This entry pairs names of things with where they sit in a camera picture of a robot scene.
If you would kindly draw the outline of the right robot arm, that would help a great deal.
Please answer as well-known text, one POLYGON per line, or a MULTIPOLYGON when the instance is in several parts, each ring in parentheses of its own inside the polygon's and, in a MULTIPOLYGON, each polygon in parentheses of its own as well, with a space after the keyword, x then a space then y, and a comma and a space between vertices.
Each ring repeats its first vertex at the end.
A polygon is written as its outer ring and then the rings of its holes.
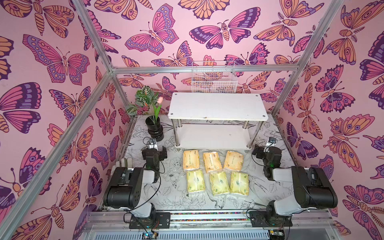
POLYGON ((264 211, 247 213, 253 227, 291 227, 295 214, 337 207, 337 194, 323 169, 297 166, 282 168, 282 150, 277 147, 255 146, 252 157, 263 161, 263 172, 269 181, 293 184, 292 195, 270 201, 264 211))

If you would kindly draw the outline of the yellow-green tissue pack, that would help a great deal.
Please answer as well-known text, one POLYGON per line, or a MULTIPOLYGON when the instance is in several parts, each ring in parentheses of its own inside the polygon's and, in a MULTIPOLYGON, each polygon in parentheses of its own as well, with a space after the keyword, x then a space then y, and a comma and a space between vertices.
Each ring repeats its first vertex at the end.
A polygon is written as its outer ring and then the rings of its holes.
POLYGON ((202 170, 187 171, 187 192, 198 193, 206 190, 204 174, 202 170))
POLYGON ((249 175, 242 172, 232 172, 230 193, 240 196, 248 196, 249 191, 249 175))
POLYGON ((211 190, 214 196, 230 193, 227 174, 224 171, 212 172, 209 174, 211 190))

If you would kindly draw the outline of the orange tissue pack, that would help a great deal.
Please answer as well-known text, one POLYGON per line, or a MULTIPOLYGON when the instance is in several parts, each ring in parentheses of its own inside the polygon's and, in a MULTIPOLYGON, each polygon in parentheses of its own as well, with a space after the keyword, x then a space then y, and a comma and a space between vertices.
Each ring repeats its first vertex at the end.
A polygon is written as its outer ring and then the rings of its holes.
POLYGON ((204 152, 203 160, 207 173, 221 171, 223 169, 218 152, 204 152))
POLYGON ((194 171, 200 168, 200 155, 198 150, 186 150, 183 153, 183 170, 194 171))
POLYGON ((244 163, 244 155, 235 152, 235 151, 227 151, 225 162, 224 162, 224 169, 230 170, 230 171, 241 171, 244 163))

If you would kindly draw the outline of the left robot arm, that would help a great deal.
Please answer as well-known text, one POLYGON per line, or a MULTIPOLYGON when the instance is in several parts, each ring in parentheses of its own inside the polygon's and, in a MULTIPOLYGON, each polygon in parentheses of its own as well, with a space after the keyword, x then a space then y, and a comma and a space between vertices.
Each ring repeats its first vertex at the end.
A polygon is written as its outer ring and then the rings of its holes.
POLYGON ((131 214, 131 229, 148 229, 161 219, 154 204, 149 199, 142 200, 141 194, 144 185, 161 182, 160 162, 168 157, 167 149, 147 148, 142 155, 146 161, 144 167, 115 169, 103 196, 104 206, 131 214))

